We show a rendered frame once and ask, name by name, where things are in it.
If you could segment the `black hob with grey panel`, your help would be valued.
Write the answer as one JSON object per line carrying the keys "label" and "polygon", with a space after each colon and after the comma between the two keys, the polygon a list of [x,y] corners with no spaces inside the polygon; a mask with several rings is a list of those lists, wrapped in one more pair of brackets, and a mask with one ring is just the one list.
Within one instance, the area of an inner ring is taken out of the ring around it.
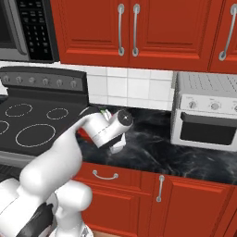
{"label": "black hob with grey panel", "polygon": [[[4,82],[7,75],[9,82]],[[23,79],[21,84],[17,76]],[[36,79],[35,84],[29,78]],[[57,80],[63,85],[58,87]],[[71,81],[77,82],[72,88]],[[78,120],[89,105],[84,71],[41,67],[2,67],[0,82],[7,96],[0,96],[0,181],[18,178],[21,170],[48,150],[56,138]]]}

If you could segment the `white toaster oven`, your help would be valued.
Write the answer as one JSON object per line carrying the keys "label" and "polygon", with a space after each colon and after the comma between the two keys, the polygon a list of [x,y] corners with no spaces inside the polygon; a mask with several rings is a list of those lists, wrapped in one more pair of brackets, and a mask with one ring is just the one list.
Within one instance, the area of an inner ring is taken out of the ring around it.
{"label": "white toaster oven", "polygon": [[[189,108],[191,101],[195,101],[196,108]],[[213,103],[219,104],[218,110],[211,109]],[[231,145],[181,139],[182,112],[189,115],[237,119],[235,106],[237,106],[237,75],[180,71],[173,96],[170,141],[178,145],[237,152],[237,132]]]}

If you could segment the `red upper cupboard door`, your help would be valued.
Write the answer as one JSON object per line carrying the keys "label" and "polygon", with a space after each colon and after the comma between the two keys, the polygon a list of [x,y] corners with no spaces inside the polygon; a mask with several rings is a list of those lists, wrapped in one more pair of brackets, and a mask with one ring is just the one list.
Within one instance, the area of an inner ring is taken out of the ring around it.
{"label": "red upper cupboard door", "polygon": [[[127,67],[129,65],[129,0],[50,0],[60,62],[72,65]],[[119,55],[118,5],[122,15]]]}
{"label": "red upper cupboard door", "polygon": [[[140,5],[137,19],[138,69],[206,71],[223,0],[131,0]],[[133,48],[133,11],[130,49]]]}
{"label": "red upper cupboard door", "polygon": [[224,50],[229,35],[231,25],[230,9],[233,4],[237,4],[237,0],[224,0],[224,7],[221,10],[217,36],[208,68],[210,72],[237,74],[237,17],[226,59],[224,61],[218,60],[218,55]]}

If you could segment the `red lower cupboard door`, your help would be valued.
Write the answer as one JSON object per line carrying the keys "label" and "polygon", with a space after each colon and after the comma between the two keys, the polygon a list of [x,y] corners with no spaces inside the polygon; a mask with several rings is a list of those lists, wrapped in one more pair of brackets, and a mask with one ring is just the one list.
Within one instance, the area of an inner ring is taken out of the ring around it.
{"label": "red lower cupboard door", "polygon": [[228,184],[156,174],[149,237],[214,237],[234,191]]}
{"label": "red lower cupboard door", "polygon": [[231,195],[214,237],[237,237],[237,188]]}
{"label": "red lower cupboard door", "polygon": [[94,231],[120,237],[148,237],[151,195],[124,189],[91,186],[93,200],[82,212]]}

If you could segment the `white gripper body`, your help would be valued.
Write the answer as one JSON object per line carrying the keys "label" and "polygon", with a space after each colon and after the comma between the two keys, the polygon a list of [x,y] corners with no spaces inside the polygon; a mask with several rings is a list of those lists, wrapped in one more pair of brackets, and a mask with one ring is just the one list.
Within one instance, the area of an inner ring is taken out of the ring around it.
{"label": "white gripper body", "polygon": [[109,150],[112,154],[116,154],[120,152],[125,145],[126,145],[125,134],[122,133],[121,135],[117,136],[110,142]]}

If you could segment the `black toaster oven door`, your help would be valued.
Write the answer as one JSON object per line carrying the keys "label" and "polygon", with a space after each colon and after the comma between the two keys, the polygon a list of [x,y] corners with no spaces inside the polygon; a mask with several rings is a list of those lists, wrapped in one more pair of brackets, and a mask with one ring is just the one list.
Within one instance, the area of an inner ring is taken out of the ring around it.
{"label": "black toaster oven door", "polygon": [[237,118],[215,118],[181,113],[184,141],[231,145],[237,132]]}

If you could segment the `black and silver microwave oven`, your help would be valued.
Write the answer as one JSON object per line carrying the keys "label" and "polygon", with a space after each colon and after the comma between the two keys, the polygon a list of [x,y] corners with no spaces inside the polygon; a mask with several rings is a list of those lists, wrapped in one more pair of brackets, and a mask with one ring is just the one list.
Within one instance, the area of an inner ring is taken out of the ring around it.
{"label": "black and silver microwave oven", "polygon": [[50,0],[0,0],[0,60],[59,60]]}

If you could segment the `red round object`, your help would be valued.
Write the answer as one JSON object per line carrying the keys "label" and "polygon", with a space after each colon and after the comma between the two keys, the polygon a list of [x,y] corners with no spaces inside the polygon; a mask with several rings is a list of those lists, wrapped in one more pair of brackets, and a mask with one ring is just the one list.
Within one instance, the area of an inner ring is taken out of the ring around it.
{"label": "red round object", "polygon": [[92,143],[92,139],[89,137],[89,135],[86,133],[86,131],[82,128],[79,128],[77,130],[77,134],[83,139],[85,140],[86,142],[88,143]]}

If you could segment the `red cupboard door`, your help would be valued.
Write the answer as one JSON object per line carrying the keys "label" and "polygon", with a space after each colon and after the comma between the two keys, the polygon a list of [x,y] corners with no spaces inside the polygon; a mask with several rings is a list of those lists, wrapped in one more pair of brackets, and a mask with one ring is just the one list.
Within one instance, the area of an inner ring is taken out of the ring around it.
{"label": "red cupboard door", "polygon": [[[137,19],[138,69],[206,71],[223,0],[131,0],[140,5]],[[133,11],[130,49],[133,48]]]}
{"label": "red cupboard door", "polygon": [[149,237],[214,237],[234,191],[228,184],[156,174]]}
{"label": "red cupboard door", "polygon": [[237,237],[237,188],[231,195],[214,237]]}
{"label": "red cupboard door", "polygon": [[[127,67],[129,65],[129,0],[50,0],[60,62],[72,65]],[[118,5],[122,15],[119,55]]]}
{"label": "red cupboard door", "polygon": [[233,4],[237,4],[237,0],[224,0],[224,7],[221,10],[217,36],[208,68],[210,72],[237,74],[237,17],[226,59],[224,61],[218,60],[218,55],[224,50],[229,35],[231,25],[230,9]]}
{"label": "red cupboard door", "polygon": [[151,195],[124,189],[91,186],[93,200],[82,212],[94,231],[120,237],[148,237]]}

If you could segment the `green and red object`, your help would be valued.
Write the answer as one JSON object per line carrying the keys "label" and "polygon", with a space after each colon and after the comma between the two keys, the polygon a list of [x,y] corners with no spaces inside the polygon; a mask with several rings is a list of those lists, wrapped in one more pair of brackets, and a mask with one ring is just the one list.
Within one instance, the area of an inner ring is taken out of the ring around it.
{"label": "green and red object", "polygon": [[103,114],[107,121],[110,121],[110,119],[112,118],[112,114],[108,109],[101,109],[100,112]]}

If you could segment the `red drawer front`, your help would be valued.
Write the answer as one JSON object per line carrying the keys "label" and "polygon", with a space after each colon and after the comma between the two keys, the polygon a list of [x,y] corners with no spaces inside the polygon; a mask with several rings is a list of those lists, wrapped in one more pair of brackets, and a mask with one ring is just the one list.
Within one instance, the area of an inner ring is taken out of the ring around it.
{"label": "red drawer front", "polygon": [[73,178],[102,191],[141,191],[141,172],[128,168],[111,167],[83,162],[81,170]]}

